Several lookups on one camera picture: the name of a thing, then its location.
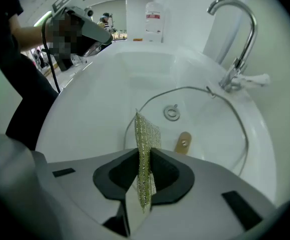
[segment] chrome faucet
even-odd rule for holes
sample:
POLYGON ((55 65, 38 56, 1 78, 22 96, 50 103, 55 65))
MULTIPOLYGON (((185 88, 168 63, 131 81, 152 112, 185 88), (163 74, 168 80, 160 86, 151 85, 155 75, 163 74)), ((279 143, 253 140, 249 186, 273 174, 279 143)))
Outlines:
POLYGON ((251 11, 251 9, 245 5, 243 2, 239 0, 215 0, 210 4, 210 6, 207 9, 207 12, 210 15, 214 15, 215 12, 222 6, 235 6, 246 12, 250 18, 251 21, 251 29, 248 36, 248 39, 246 41, 245 47, 239 57, 236 57, 234 60, 232 66, 227 71, 225 76, 222 78, 222 80, 219 82, 219 85, 221 88, 223 88, 225 91, 230 92, 232 90, 232 87, 237 86, 237 83, 234 83, 232 80, 233 78, 236 78, 239 74, 243 73, 247 67, 246 59, 254 45, 254 42, 256 40, 257 36, 257 22, 255 15, 251 11))

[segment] ceiling light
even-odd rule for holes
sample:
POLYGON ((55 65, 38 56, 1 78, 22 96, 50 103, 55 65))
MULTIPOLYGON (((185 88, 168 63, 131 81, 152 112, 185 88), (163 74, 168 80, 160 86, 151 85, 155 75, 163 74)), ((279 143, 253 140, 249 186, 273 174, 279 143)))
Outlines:
POLYGON ((49 14, 51 14, 51 10, 45 13, 35 24, 34 27, 38 26, 40 22, 42 22, 49 14))

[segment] overflow drain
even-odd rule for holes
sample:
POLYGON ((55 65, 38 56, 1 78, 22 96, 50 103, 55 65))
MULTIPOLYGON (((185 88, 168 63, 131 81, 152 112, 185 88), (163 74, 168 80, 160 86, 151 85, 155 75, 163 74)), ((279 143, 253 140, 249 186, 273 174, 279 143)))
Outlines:
POLYGON ((169 120, 169 121, 176 121, 180 117, 180 112, 177 108, 177 105, 175 106, 167 106, 164 108, 164 116, 169 120))

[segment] white sink basin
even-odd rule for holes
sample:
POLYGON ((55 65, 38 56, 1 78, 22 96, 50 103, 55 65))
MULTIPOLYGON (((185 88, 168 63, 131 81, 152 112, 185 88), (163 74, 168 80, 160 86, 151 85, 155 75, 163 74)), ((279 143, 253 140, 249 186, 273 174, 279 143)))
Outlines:
MULTIPOLYGON (((179 135, 189 132, 188 156, 239 174, 274 202, 276 166, 268 130, 247 92, 228 94, 218 86, 224 72, 208 57, 185 48, 145 42, 112 44, 59 95, 36 149, 48 162, 122 150, 128 123, 150 98, 179 87, 208 86, 231 105, 202 91, 181 89, 153 99, 141 113, 160 127, 163 149, 173 151, 179 135), (177 105, 179 120, 165 118, 163 109, 169 105, 177 105)), ((125 148, 134 147, 131 125, 125 148)))

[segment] black cable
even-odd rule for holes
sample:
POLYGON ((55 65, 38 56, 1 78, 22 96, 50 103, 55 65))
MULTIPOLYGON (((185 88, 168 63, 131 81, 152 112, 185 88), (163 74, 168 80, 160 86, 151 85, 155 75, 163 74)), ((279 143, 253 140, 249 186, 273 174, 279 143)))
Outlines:
POLYGON ((56 88, 58 90, 58 92, 60 93, 60 88, 59 88, 59 85, 58 85, 58 82, 57 82, 57 78, 56 78, 56 74, 55 74, 55 70, 54 70, 54 66, 53 66, 53 62, 51 60, 51 56, 50 56, 50 52, 49 52, 49 48, 47 46, 47 42, 46 42, 46 35, 45 35, 45 29, 46 29, 46 22, 49 18, 51 18, 52 15, 50 14, 49 16, 47 16, 43 22, 43 26, 42 26, 42 29, 41 29, 41 34, 42 34, 42 37, 43 37, 43 43, 44 43, 44 47, 45 47, 45 50, 46 50, 46 54, 47 54, 47 57, 48 57, 48 60, 49 60, 49 65, 50 65, 50 69, 51 69, 51 73, 53 75, 53 78, 54 78, 54 81, 55 81, 55 85, 56 85, 56 88))

